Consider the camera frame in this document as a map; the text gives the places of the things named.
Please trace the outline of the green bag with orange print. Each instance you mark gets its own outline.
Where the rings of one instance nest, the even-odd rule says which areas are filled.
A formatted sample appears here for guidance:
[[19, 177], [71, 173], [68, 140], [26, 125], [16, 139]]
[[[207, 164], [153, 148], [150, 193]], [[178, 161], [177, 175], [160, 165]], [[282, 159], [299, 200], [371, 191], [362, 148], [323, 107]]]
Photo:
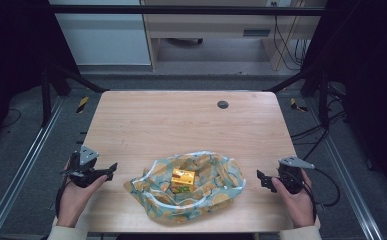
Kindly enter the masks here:
[[[173, 189], [173, 171], [195, 174], [193, 190]], [[199, 151], [156, 160], [143, 175], [124, 184], [125, 189], [154, 219], [183, 223], [230, 205], [246, 185], [237, 162], [227, 156]]]

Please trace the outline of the black metal frame strut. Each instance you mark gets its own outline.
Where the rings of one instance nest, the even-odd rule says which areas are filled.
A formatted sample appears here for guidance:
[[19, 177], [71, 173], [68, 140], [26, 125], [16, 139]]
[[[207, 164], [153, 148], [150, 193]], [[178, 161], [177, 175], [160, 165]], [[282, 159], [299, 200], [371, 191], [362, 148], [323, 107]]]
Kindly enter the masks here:
[[323, 67], [309, 66], [300, 70], [297, 74], [289, 77], [287, 80], [266, 89], [266, 92], [277, 93], [282, 89], [304, 80], [300, 93], [303, 97], [312, 96], [316, 90], [319, 90], [318, 118], [324, 129], [329, 128], [328, 116], [328, 77]]
[[51, 120], [52, 107], [51, 107], [51, 95], [50, 87], [53, 87], [59, 96], [68, 96], [71, 92], [71, 88], [67, 82], [68, 79], [72, 79], [77, 83], [87, 87], [88, 89], [96, 93], [106, 92], [105, 88], [102, 88], [87, 79], [83, 78], [79, 73], [70, 71], [60, 65], [45, 65], [41, 72], [41, 93], [42, 93], [42, 109], [43, 119], [42, 127], [45, 127]]

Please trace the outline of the yellow carton box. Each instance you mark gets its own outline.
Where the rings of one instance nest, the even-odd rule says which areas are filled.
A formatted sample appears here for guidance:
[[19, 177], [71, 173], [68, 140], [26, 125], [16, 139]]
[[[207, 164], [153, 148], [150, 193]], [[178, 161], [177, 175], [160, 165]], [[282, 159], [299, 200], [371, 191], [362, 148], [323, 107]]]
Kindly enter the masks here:
[[174, 169], [171, 176], [171, 191], [175, 194], [192, 192], [196, 174], [193, 171]]

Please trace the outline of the light wooden desk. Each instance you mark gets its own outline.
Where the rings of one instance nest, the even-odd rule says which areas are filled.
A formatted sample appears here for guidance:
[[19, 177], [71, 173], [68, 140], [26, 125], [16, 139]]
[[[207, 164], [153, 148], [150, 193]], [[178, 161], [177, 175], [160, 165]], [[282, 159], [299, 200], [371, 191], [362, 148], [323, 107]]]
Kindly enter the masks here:
[[[328, 0], [140, 0], [143, 6], [233, 6], [233, 7], [325, 7]], [[262, 41], [273, 69], [288, 59], [293, 39], [313, 37], [317, 16], [271, 15], [173, 15], [146, 14], [147, 36], [152, 41], [166, 38], [243, 38]]]

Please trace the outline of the yellow black floor tape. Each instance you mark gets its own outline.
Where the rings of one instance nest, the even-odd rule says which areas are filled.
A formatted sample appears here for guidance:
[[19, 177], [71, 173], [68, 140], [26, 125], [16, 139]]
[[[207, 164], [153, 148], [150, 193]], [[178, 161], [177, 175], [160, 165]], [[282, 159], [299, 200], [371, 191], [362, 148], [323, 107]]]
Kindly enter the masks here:
[[86, 106], [88, 100], [89, 100], [89, 97], [88, 97], [88, 96], [84, 96], [84, 97], [80, 100], [79, 105], [78, 105], [78, 107], [77, 107], [77, 109], [76, 109], [76, 113], [82, 113], [82, 112], [83, 112], [83, 110], [84, 110], [84, 108], [85, 108], [85, 106]]
[[301, 107], [301, 106], [297, 105], [295, 98], [291, 98], [290, 99], [290, 106], [294, 110], [298, 110], [298, 111], [301, 111], [301, 112], [308, 112], [308, 108], [307, 107]]

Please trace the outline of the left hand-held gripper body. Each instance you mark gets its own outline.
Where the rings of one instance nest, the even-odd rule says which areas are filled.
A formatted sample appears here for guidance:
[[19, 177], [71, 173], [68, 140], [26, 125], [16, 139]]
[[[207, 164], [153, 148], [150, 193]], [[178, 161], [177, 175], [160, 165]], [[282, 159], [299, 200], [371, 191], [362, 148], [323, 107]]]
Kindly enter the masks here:
[[94, 169], [98, 156], [98, 152], [82, 145], [71, 155], [67, 168], [61, 174], [68, 176], [76, 186], [86, 188], [105, 174], [104, 170]]

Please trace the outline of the black horizontal frame bar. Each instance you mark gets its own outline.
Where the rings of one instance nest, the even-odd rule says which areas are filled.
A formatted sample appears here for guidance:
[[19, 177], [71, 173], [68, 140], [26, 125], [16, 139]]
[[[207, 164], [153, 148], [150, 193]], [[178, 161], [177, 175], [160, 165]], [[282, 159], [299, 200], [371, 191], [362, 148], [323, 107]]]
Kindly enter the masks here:
[[134, 5], [51, 5], [54, 13], [69, 14], [173, 14], [173, 15], [271, 15], [322, 16], [325, 8], [233, 7], [233, 6], [134, 6]]

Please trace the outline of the white cabinet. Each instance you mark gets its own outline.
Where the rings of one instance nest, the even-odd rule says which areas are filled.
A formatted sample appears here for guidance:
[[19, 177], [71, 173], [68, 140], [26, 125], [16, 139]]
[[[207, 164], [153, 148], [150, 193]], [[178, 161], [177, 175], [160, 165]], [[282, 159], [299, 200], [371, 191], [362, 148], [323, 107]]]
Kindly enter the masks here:
[[56, 14], [77, 65], [150, 65], [141, 14]]

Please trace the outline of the black curtain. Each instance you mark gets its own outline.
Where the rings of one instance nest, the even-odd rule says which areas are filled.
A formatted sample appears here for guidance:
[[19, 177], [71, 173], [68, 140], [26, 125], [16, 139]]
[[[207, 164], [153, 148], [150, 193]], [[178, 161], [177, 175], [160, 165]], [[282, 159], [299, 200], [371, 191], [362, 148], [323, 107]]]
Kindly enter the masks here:
[[346, 87], [346, 110], [387, 178], [387, 0], [327, 0], [304, 66]]
[[11, 99], [41, 84], [45, 65], [78, 71], [49, 0], [0, 0], [0, 127]]

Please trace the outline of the person's left hand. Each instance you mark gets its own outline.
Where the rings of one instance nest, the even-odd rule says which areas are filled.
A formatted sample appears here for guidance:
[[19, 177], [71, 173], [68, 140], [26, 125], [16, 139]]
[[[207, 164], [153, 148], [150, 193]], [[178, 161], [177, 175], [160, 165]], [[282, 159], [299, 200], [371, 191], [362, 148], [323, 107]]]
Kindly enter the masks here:
[[88, 187], [81, 188], [75, 185], [71, 180], [65, 178], [62, 196], [59, 201], [59, 213], [56, 225], [74, 228], [89, 199], [106, 182], [106, 180], [107, 176], [103, 175]]

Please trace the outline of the aluminium floor rail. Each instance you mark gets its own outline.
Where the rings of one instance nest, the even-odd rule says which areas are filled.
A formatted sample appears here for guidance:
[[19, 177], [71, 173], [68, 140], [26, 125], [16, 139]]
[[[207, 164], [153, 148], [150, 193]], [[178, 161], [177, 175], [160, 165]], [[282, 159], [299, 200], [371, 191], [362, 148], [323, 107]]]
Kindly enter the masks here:
[[46, 121], [46, 124], [42, 126], [31, 144], [27, 154], [25, 155], [21, 165], [15, 173], [11, 183], [9, 184], [6, 192], [0, 200], [0, 229], [3, 226], [14, 202], [16, 201], [26, 179], [35, 164], [48, 136], [53, 129], [56, 120], [58, 119], [62, 106], [66, 98], [58, 96], [56, 102], [52, 108], [51, 117]]
[[338, 101], [329, 100], [324, 107], [328, 117], [339, 114], [329, 121], [328, 135], [324, 138], [324, 148], [335, 172], [335, 180], [340, 186], [340, 203], [323, 212], [323, 236], [334, 240], [384, 240], [382, 233], [368, 208], [358, 185], [347, 168], [345, 160], [336, 146], [331, 133], [336, 134], [336, 124], [345, 113]]

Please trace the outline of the person's right hand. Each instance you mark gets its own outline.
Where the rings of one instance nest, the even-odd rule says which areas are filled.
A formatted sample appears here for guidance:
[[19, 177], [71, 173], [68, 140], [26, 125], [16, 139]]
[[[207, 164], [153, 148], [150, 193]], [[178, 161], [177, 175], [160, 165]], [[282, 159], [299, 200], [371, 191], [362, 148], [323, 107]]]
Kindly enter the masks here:
[[293, 227], [313, 226], [315, 224], [314, 207], [308, 193], [302, 189], [297, 194], [291, 194], [277, 178], [273, 177], [271, 181], [286, 206]]

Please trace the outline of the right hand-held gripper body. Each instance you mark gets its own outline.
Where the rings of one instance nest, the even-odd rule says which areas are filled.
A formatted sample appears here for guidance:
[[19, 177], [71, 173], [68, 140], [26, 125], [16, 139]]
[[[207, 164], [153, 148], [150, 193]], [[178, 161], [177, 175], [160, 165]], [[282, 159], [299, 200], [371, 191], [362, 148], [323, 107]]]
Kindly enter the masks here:
[[315, 165], [296, 156], [290, 156], [278, 160], [279, 180], [291, 194], [297, 194], [302, 190], [304, 181], [301, 170], [314, 169]]

